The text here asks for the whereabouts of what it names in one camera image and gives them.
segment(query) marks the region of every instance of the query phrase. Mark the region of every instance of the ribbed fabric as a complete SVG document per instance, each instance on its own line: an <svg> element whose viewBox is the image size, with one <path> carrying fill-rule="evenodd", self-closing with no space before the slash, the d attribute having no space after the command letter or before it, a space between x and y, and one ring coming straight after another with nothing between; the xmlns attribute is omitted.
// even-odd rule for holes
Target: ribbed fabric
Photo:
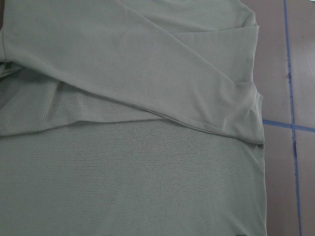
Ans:
<svg viewBox="0 0 315 236"><path fill-rule="evenodd" d="M6 0L0 35L0 235L267 235L238 0Z"/></svg>

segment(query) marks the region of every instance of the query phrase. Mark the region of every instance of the knit fabric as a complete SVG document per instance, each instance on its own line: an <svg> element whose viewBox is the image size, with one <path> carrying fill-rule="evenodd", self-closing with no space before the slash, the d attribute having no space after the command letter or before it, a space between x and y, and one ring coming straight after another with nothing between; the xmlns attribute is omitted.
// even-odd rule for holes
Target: knit fabric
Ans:
<svg viewBox="0 0 315 236"><path fill-rule="evenodd" d="M238 0L6 0L0 235L266 236Z"/></svg>

